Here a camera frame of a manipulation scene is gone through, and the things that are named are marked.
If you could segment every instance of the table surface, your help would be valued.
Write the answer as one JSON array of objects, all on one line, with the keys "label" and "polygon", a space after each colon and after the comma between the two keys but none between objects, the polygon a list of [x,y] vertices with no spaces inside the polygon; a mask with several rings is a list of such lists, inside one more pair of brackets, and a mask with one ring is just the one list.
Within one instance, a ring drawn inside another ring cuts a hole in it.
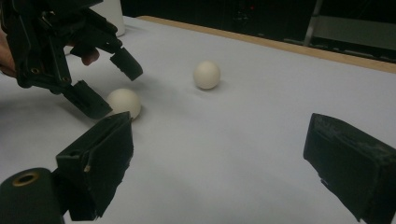
[{"label": "table surface", "polygon": [[[136,81],[104,52],[88,67],[67,59],[74,81],[103,97],[132,89],[143,106],[131,167],[95,223],[357,223],[303,159],[308,123],[312,113],[332,116],[396,147],[395,74],[124,20],[120,39],[145,71]],[[203,60],[221,69],[211,91],[193,84]],[[96,122],[47,90],[9,77],[0,88],[1,181],[54,170],[55,156]]]}]

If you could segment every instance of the finger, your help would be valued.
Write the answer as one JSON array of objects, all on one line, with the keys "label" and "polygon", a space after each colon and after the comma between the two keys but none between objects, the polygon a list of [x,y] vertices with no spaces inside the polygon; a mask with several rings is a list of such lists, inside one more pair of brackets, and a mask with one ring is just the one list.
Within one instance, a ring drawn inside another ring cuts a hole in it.
[{"label": "finger", "polygon": [[8,46],[6,34],[0,29],[0,66],[3,69],[13,71],[15,74],[15,63],[12,59],[11,51]]},{"label": "finger", "polygon": [[4,67],[4,66],[0,66],[0,71],[9,76],[9,77],[17,77],[17,73],[15,72],[14,69],[8,68],[8,67]]},{"label": "finger", "polygon": [[84,63],[85,65],[90,65],[91,63],[95,62],[96,60],[98,60],[100,54],[99,51],[97,49],[93,50],[92,52],[90,52],[88,55],[83,56],[81,58],[82,63]]}]

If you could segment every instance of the white tabletop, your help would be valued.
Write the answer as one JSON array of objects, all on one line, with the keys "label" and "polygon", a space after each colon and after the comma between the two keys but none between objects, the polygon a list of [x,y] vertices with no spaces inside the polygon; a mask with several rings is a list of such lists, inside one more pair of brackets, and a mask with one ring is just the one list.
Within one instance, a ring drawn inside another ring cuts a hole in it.
[{"label": "white tabletop", "polygon": [[[95,223],[357,223],[303,159],[308,123],[312,113],[332,116],[396,147],[396,75],[124,19],[120,39],[145,71],[136,81],[104,52],[89,67],[68,56],[75,82],[105,98],[132,89],[143,106],[131,167]],[[221,69],[211,91],[193,84],[203,60]],[[12,78],[0,77],[0,89],[0,181],[54,170],[55,156],[96,122]]]}]

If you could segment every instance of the wooden table edge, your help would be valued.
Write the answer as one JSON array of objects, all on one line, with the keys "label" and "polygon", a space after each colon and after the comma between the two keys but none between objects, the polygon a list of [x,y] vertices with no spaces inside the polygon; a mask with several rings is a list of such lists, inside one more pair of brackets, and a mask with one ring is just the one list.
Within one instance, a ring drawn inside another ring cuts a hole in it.
[{"label": "wooden table edge", "polygon": [[223,36],[226,38],[241,40],[241,41],[245,41],[248,43],[257,44],[257,45],[261,45],[261,46],[265,46],[265,47],[269,47],[269,48],[281,49],[281,50],[304,54],[304,55],[308,55],[308,56],[312,56],[312,57],[316,57],[316,58],[320,58],[320,59],[330,60],[330,61],[339,62],[339,63],[347,63],[347,64],[352,64],[352,65],[357,65],[360,67],[365,67],[365,68],[382,71],[382,72],[389,72],[389,73],[396,74],[396,64],[395,63],[385,63],[385,62],[380,62],[380,61],[376,61],[376,60],[365,59],[365,58],[361,58],[361,57],[326,51],[326,50],[322,50],[322,49],[312,49],[312,48],[308,48],[308,47],[304,47],[304,46],[293,45],[293,44],[283,43],[283,42],[274,41],[274,40],[268,40],[268,39],[259,38],[256,36],[251,36],[251,35],[241,35],[241,34],[232,33],[232,32],[228,32],[228,31],[221,31],[221,30],[217,30],[217,29],[213,29],[213,28],[204,27],[204,26],[188,24],[188,23],[180,22],[180,21],[169,21],[166,19],[161,19],[161,18],[156,18],[156,17],[151,17],[151,16],[140,16],[137,18],[139,20],[143,20],[143,21],[151,21],[151,22],[156,22],[156,23],[162,24],[162,25],[169,25],[169,26],[182,28],[182,29],[186,29],[186,30],[191,30],[191,31],[196,31],[196,32],[200,32],[200,33]]}]

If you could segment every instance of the ping pong ball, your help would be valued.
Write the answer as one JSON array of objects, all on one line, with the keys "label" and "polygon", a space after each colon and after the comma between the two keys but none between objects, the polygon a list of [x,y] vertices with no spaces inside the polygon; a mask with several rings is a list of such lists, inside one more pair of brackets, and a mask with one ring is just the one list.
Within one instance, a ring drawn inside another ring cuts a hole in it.
[{"label": "ping pong ball", "polygon": [[134,91],[128,89],[114,90],[107,96],[106,101],[113,108],[114,114],[129,111],[131,117],[135,119],[140,113],[140,100]]},{"label": "ping pong ball", "polygon": [[195,85],[201,89],[212,89],[220,82],[220,69],[210,61],[203,61],[194,70]]}]

